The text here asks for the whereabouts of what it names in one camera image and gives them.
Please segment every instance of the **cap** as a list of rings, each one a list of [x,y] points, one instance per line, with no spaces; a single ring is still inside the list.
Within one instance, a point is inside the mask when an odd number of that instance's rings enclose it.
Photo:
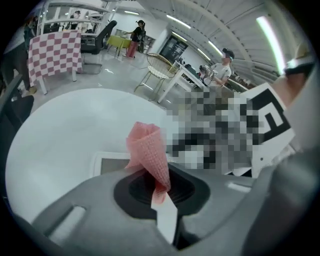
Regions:
[[[231,60],[235,58],[234,52],[228,48],[223,48],[222,52],[225,53],[226,57],[230,58]]]

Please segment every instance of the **white round table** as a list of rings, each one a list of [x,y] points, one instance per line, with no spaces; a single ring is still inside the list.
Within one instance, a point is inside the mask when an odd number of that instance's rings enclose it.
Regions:
[[[16,134],[5,182],[14,213],[31,223],[62,195],[90,178],[96,152],[127,152],[135,122],[161,126],[166,112],[111,89],[82,89],[37,109]]]

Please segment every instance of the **wire chair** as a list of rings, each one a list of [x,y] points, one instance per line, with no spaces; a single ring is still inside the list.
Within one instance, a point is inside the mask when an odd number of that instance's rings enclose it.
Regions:
[[[148,61],[148,73],[139,83],[139,85],[134,89],[134,92],[140,86],[146,86],[147,81],[149,80],[150,76],[154,76],[159,79],[156,87],[154,88],[151,96],[149,97],[148,101],[154,101],[157,98],[158,92],[160,91],[164,81],[166,79],[171,79],[175,76],[177,70],[172,64],[163,56],[156,54],[156,53],[149,53],[146,56]]]

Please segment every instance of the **doorway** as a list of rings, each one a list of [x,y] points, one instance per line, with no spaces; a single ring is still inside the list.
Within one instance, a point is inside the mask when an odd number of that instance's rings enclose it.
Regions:
[[[182,40],[171,36],[162,48],[160,55],[165,57],[172,64],[177,61],[187,49],[188,45]]]

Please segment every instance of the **pixelated area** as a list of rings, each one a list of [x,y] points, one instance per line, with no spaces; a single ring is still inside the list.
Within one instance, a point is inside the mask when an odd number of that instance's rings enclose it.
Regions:
[[[263,141],[251,102],[224,87],[186,92],[167,116],[176,124],[167,152],[189,169],[227,174],[251,167],[253,145]]]

